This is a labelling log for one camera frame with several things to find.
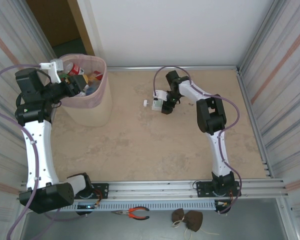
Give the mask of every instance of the red-handled pliers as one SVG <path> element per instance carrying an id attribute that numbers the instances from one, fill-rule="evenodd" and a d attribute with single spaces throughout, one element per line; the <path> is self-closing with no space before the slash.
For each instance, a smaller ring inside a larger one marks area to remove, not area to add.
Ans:
<path id="1" fill-rule="evenodd" d="M 137 206 L 137 207 L 134 207 L 134 208 L 129 208 L 129 210 L 112 211 L 112 213 L 119 214 L 119 215 L 128 215 L 129 218 L 133 218 L 135 220 L 146 220 L 146 219 L 149 218 L 149 216 L 136 216 L 136 215 L 134 215 L 132 212 L 134 212 L 136 210 L 149 211 L 149 209 L 144 207 L 144 206 Z"/>

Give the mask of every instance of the grey floor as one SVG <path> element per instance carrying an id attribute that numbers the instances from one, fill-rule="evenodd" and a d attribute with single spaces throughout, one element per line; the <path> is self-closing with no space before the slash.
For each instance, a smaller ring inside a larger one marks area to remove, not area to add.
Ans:
<path id="1" fill-rule="evenodd" d="M 172 211 L 152 211 L 150 218 L 137 221 L 111 212 L 93 212 L 71 222 L 55 222 L 41 240 L 183 240 L 185 225 L 172 228 Z M 75 216 L 59 213 L 60 218 Z M 29 240 L 44 229 L 48 220 L 34 212 L 26 217 L 21 240 Z M 202 231 L 193 232 L 191 240 L 286 240 L 287 236 L 275 199 L 238 200 L 228 215 L 203 211 Z"/>
<path id="2" fill-rule="evenodd" d="M 54 46 L 52 49 L 58 58 L 66 54 L 87 54 L 81 38 Z"/>

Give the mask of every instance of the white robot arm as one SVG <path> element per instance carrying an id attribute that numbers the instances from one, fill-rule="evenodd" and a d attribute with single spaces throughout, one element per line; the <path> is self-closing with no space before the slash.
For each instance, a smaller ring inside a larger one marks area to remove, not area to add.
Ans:
<path id="1" fill-rule="evenodd" d="M 88 79 L 82 75 L 69 76 L 61 81 L 57 71 L 63 70 L 62 60 L 54 59 L 40 64 L 41 70 L 48 70 L 46 76 L 50 83 L 43 85 L 36 68 L 25 68 L 15 73 L 16 82 L 21 94 L 16 100 L 15 117 L 33 137 L 31 142 L 23 132 L 28 162 L 27 192 L 20 193 L 19 201 L 26 205 L 32 191 L 35 189 L 35 172 L 39 169 L 38 187 L 30 209 L 40 214 L 54 209 L 72 205 L 75 195 L 80 192 L 89 196 L 92 184 L 86 173 L 68 177 L 66 182 L 60 183 L 57 177 L 51 149 L 51 114 L 53 105 L 58 104 L 65 97 L 73 97 L 80 93 Z M 39 165 L 36 166 L 35 152 L 32 144 L 38 150 Z"/>
<path id="2" fill-rule="evenodd" d="M 202 186 L 202 192 L 207 197 L 212 195 L 223 197 L 230 191 L 235 194 L 239 183 L 235 181 L 234 173 L 226 165 L 229 165 L 229 162 L 225 145 L 225 132 L 222 130 L 225 129 L 227 119 L 222 100 L 203 91 L 191 82 L 188 76 L 179 77 L 176 71 L 170 71 L 165 77 L 170 85 L 170 91 L 156 90 L 153 93 L 154 101 L 162 102 L 161 112 L 170 114 L 175 105 L 180 102 L 181 97 L 189 98 L 196 103 L 197 124 L 199 129 L 205 133 L 211 146 L 212 181 L 210 184 Z"/>

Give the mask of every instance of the white wall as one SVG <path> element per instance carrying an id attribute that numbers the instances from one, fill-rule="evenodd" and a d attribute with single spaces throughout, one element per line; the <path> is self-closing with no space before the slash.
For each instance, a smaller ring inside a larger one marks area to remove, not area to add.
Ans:
<path id="1" fill-rule="evenodd" d="M 237 65 L 272 0 L 78 0 L 108 66 Z"/>

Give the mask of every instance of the brown cloth pouch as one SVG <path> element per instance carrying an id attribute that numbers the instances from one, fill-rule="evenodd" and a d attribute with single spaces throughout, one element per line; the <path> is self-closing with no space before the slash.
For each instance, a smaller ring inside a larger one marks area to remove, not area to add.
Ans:
<path id="1" fill-rule="evenodd" d="M 190 210 L 184 215 L 183 222 L 188 229 L 197 232 L 202 225 L 203 219 L 204 215 L 202 214 L 202 212 Z"/>
<path id="2" fill-rule="evenodd" d="M 177 221 L 181 221 L 185 216 L 185 212 L 183 208 L 179 208 L 172 213 L 172 222 L 175 223 Z"/>

